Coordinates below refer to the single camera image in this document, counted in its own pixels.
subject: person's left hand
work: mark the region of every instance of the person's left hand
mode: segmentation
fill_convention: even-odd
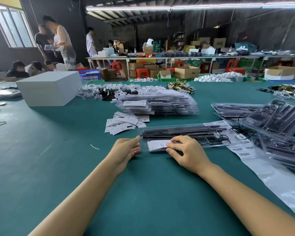
[[[140,136],[133,139],[118,139],[106,156],[106,159],[116,166],[118,174],[122,173],[125,170],[127,163],[140,153],[139,140]]]

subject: table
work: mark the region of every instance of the table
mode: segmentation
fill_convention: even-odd
[[[172,67],[172,63],[175,62],[175,60],[178,59],[211,59],[211,64],[210,64],[210,69],[209,69],[209,73],[211,72],[212,69],[212,65],[213,65],[213,61],[215,61],[216,59],[243,59],[243,58],[250,58],[253,59],[253,62],[251,64],[251,68],[249,70],[249,74],[248,76],[250,76],[253,66],[255,64],[256,59],[262,58],[262,62],[260,67],[258,68],[257,71],[257,78],[260,72],[260,68],[262,67],[263,63],[265,60],[268,60],[269,58],[283,58],[283,57],[290,57],[290,58],[295,58],[295,56],[279,56],[279,55],[264,55],[264,56],[252,56],[252,55],[247,55],[247,56],[219,56],[219,55],[207,55],[207,56],[201,56],[201,57],[150,57],[150,58],[146,58],[146,57],[107,57],[107,58],[102,58],[102,57],[88,57],[87,60],[90,64],[90,69],[92,69],[92,65],[91,65],[91,60],[108,60],[108,59],[116,59],[116,60],[126,60],[127,62],[127,71],[128,71],[128,76],[130,76],[130,72],[129,72],[129,62],[131,60],[146,60],[146,59],[165,59],[165,65],[167,66],[167,61],[168,59],[170,59],[170,66]]]
[[[166,82],[141,82],[166,85]],[[217,121],[213,102],[265,104],[272,95],[256,91],[273,83],[193,82],[200,115],[151,116],[147,126]],[[104,159],[118,138],[104,133],[115,104],[76,97],[63,107],[29,108],[23,99],[1,107],[0,236],[24,236],[61,203]],[[289,214],[236,154],[205,149],[213,163]],[[85,235],[250,235],[220,196],[166,153],[143,152],[114,183]]]

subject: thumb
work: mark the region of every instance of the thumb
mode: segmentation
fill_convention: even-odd
[[[141,139],[140,136],[136,136],[135,138],[130,139],[130,140],[127,142],[127,144],[128,144],[131,148],[133,148],[133,147],[139,142],[140,139]]]
[[[171,155],[178,163],[180,162],[181,155],[177,153],[177,151],[173,150],[172,148],[166,148],[166,151],[169,155]]]

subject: person's right hand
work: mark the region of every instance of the person's right hand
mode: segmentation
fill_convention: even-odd
[[[171,142],[177,143],[166,143],[166,151],[187,170],[202,176],[202,173],[213,165],[197,140],[189,136],[176,136]],[[175,150],[183,152],[184,155],[179,155]]]

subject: seated person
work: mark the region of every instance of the seated person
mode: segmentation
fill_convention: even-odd
[[[12,69],[6,73],[6,77],[28,78],[29,74],[25,72],[25,64],[18,60],[12,63]]]
[[[43,68],[43,65],[40,62],[34,61],[31,63],[27,72],[30,76],[35,76],[46,72],[46,70]]]
[[[45,60],[45,65],[53,71],[67,71],[66,65]]]
[[[112,40],[108,41],[108,46],[106,46],[106,48],[114,48],[114,53],[116,53],[116,48],[114,47],[114,42]],[[112,65],[112,62],[110,59],[108,59],[108,63],[110,64],[110,66]]]

